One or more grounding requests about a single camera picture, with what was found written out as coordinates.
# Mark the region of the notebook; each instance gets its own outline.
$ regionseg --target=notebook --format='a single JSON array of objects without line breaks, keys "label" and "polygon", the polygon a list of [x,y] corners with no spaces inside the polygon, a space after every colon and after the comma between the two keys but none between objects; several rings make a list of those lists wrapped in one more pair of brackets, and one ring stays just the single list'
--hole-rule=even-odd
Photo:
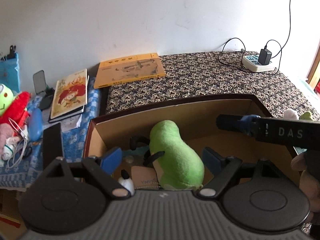
[{"label": "notebook", "polygon": [[57,117],[63,119],[82,113],[88,103],[88,79],[87,70],[81,70],[57,81],[53,96],[50,120],[57,121]]},{"label": "notebook", "polygon": [[51,119],[51,117],[49,116],[48,123],[59,122],[59,121],[62,121],[64,119],[67,119],[69,117],[73,117],[75,115],[82,114],[83,112],[84,112],[84,106],[81,106],[81,107],[79,107],[77,109],[72,110],[71,112],[68,112],[66,114],[60,115],[60,116],[58,116],[58,117],[56,117],[54,119]]},{"label": "notebook", "polygon": [[94,88],[103,88],[148,78],[164,77],[157,53],[133,55],[100,62]]}]

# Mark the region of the round black pad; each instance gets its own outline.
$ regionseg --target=round black pad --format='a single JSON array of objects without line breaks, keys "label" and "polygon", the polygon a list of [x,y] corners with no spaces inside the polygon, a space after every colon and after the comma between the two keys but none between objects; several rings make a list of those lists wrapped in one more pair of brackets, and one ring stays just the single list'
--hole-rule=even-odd
[{"label": "round black pad", "polygon": [[252,179],[228,190],[222,203],[236,224],[259,232],[297,228],[309,214],[307,197],[287,178]]},{"label": "round black pad", "polygon": [[67,234],[94,223],[106,208],[104,195],[86,183],[47,178],[46,185],[30,190],[19,202],[29,228],[45,234]]},{"label": "round black pad", "polygon": [[276,211],[282,209],[287,204],[287,198],[280,192],[260,190],[251,194],[250,203],[257,209]]}]

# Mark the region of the red plush toy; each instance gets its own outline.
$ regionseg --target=red plush toy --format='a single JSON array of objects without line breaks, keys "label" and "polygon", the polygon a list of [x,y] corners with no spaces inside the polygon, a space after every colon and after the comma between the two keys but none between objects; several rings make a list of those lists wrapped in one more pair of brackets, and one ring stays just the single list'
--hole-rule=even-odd
[{"label": "red plush toy", "polygon": [[9,118],[14,120],[20,127],[23,126],[26,118],[29,116],[26,111],[26,106],[30,100],[30,94],[28,92],[22,92],[12,101],[10,106],[0,116],[0,123],[8,123]]}]

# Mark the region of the blue bag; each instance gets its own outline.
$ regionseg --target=blue bag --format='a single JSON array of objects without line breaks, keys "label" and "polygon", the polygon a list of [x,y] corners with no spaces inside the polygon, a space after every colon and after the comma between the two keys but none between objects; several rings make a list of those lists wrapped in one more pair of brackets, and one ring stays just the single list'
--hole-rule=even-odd
[{"label": "blue bag", "polygon": [[20,77],[19,77],[19,57],[14,53],[14,57],[0,60],[0,84],[6,85],[13,91],[20,93]]}]

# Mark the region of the small green plush toy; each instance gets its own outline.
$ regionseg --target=small green plush toy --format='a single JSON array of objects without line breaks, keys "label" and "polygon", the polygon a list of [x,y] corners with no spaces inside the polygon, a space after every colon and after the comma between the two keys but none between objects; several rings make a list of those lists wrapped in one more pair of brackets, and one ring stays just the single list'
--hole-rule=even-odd
[{"label": "small green plush toy", "polygon": [[11,89],[4,84],[0,84],[0,116],[3,115],[14,99],[15,96],[13,96]]},{"label": "small green plush toy", "polygon": [[310,121],[314,121],[313,117],[312,117],[312,113],[310,111],[306,111],[304,114],[302,114],[299,117],[299,120],[310,120]]},{"label": "small green plush toy", "polygon": [[165,120],[152,128],[149,148],[150,153],[145,156],[144,165],[153,163],[162,188],[202,187],[204,164],[199,155],[181,139],[179,128],[173,121]]}]

